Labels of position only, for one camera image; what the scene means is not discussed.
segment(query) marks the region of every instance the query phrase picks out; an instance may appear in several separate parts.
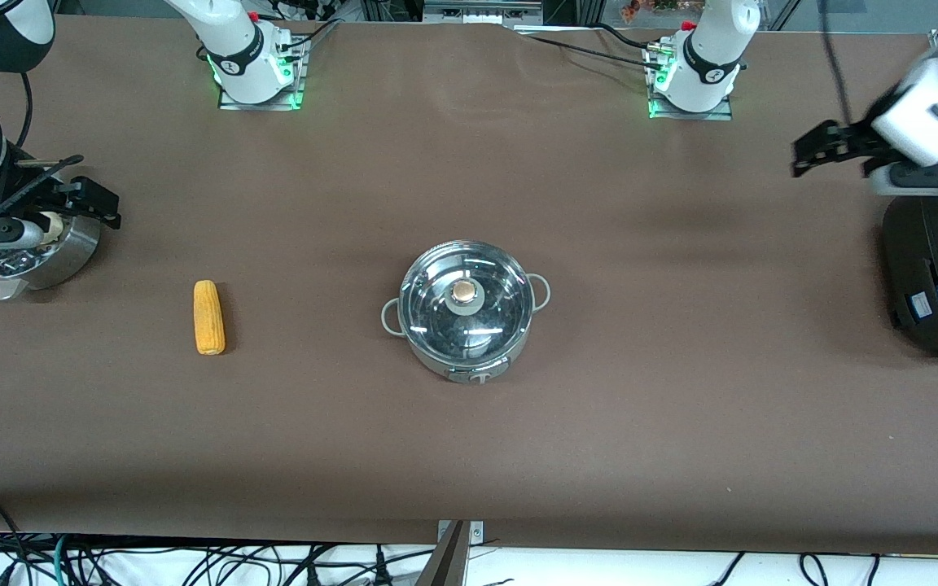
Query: pot handle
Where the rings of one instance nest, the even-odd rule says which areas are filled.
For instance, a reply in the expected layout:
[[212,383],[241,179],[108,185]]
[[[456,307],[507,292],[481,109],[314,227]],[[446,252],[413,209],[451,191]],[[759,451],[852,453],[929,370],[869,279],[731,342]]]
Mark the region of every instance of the pot handle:
[[388,331],[388,333],[398,338],[406,338],[407,334],[403,333],[402,330],[392,329],[392,327],[390,327],[390,324],[386,322],[386,312],[390,311],[390,308],[393,307],[393,305],[397,304],[397,301],[399,300],[401,300],[401,298],[395,297],[393,298],[393,300],[386,301],[386,304],[383,305],[383,327],[384,329],[386,329],[386,331]]
[[548,286],[548,279],[542,277],[542,275],[540,275],[540,274],[535,274],[535,273],[533,273],[533,272],[532,272],[532,273],[528,273],[528,281],[531,281],[532,278],[536,278],[539,282],[542,283],[543,286],[545,286],[545,300],[542,301],[542,303],[541,303],[540,305],[539,305],[539,304],[535,304],[535,307],[533,307],[533,311],[531,312],[531,313],[535,313],[535,314],[536,314],[537,312],[542,311],[542,310],[545,308],[545,305],[548,304],[548,301],[551,300],[551,298],[552,298],[552,288],[551,288],[551,286]]

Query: brown tablecloth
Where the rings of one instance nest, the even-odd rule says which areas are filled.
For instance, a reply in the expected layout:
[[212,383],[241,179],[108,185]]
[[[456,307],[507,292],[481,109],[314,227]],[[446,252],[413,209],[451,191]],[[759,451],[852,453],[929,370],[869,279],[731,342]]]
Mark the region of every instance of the brown tablecloth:
[[[926,48],[837,43],[858,111]],[[498,26],[340,25],[293,114],[217,111],[196,47],[182,21],[62,18],[33,72],[27,149],[85,155],[124,226],[0,304],[22,529],[938,550],[938,359],[883,310],[886,201],[856,164],[788,172],[838,111],[818,37],[756,36],[730,123],[648,119],[632,66]],[[0,111],[15,136],[16,77]],[[552,283],[483,388],[379,324],[450,238]],[[201,278],[224,356],[194,350]]]

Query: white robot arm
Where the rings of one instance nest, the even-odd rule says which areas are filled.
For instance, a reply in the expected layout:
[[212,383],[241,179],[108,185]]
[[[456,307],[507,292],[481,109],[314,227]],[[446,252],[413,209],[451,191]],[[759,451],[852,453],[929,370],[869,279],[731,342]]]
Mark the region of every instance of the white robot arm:
[[708,112],[730,95],[740,73],[741,55],[759,29],[755,0],[710,0],[694,30],[664,37],[664,75],[654,90],[685,112]]
[[263,103],[295,78],[283,67],[291,33],[253,22],[239,0],[164,0],[197,32],[216,81],[238,103]]
[[864,174],[883,195],[938,195],[938,45],[917,60],[863,120],[826,120],[794,143],[792,174],[870,157]]

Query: cooking pot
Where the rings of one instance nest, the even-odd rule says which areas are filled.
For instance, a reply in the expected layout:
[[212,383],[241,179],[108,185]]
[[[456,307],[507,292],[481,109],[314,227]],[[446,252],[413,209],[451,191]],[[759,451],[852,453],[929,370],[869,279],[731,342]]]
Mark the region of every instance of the cooking pot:
[[0,301],[66,281],[85,266],[99,242],[100,222],[75,216],[64,218],[64,231],[52,244],[0,250]]
[[[545,288],[538,304],[532,281]],[[524,351],[533,314],[548,304],[544,277],[526,273],[509,253],[455,240],[423,253],[407,270],[401,296],[383,305],[383,327],[407,338],[430,370],[457,383],[486,383]],[[398,330],[387,323],[396,305]]]

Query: glass lid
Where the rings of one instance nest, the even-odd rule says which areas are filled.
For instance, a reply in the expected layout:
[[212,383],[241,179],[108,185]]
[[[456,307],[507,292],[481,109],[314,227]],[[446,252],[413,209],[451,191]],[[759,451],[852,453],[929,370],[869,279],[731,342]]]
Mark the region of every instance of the glass lid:
[[488,364],[524,337],[533,290],[505,250],[459,240],[414,261],[401,286],[407,339],[432,359],[455,367]]

